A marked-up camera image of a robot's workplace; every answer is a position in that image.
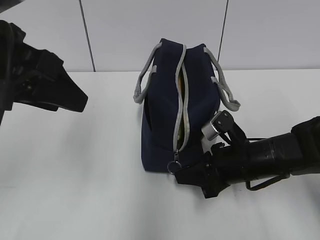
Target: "white table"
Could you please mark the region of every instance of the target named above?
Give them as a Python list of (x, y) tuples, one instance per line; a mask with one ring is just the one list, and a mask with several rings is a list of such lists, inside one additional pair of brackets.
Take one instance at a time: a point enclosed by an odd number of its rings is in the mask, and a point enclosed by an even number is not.
[[(1, 240), (317, 240), (320, 176), (258, 192), (197, 187), (146, 173), (138, 72), (71, 73), (84, 113), (14, 104), (0, 128)], [(226, 71), (248, 137), (289, 132), (320, 115), (320, 70)]]

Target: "bag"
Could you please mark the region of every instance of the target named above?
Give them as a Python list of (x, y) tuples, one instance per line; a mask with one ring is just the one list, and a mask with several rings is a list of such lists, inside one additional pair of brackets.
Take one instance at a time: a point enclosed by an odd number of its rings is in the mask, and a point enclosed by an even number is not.
[[(141, 82), (153, 66), (146, 87)], [(216, 67), (219, 81), (215, 77)], [(146, 171), (174, 173), (201, 158), (201, 127), (220, 107), (240, 107), (226, 84), (222, 69), (206, 45), (185, 45), (161, 39), (138, 77), (133, 99), (144, 100), (141, 158)]]

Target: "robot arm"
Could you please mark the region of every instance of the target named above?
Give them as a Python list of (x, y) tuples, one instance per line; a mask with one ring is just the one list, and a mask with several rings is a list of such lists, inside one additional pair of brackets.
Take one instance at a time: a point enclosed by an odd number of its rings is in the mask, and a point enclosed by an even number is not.
[(25, 36), (15, 24), (0, 20), (0, 122), (14, 102), (82, 112), (88, 97), (68, 76), (64, 62), (25, 44)]
[[(202, 188), (205, 198), (234, 183), (260, 190), (290, 175), (320, 173), (320, 117), (294, 126), (290, 133), (250, 142), (227, 111), (219, 112), (203, 128), (209, 140), (221, 136), (229, 146), (217, 143), (194, 165), (177, 171), (179, 184)], [(270, 178), (256, 186), (251, 181)]]

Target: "zipper tab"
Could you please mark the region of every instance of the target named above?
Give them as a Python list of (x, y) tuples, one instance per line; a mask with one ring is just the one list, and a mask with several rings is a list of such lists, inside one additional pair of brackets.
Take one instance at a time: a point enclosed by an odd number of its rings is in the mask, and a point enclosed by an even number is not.
[(168, 172), (172, 175), (175, 174), (176, 171), (182, 168), (181, 163), (179, 162), (179, 153), (178, 150), (174, 153), (173, 161), (168, 162), (167, 169)]
[(179, 153), (178, 153), (178, 150), (174, 153), (174, 162), (179, 163)]

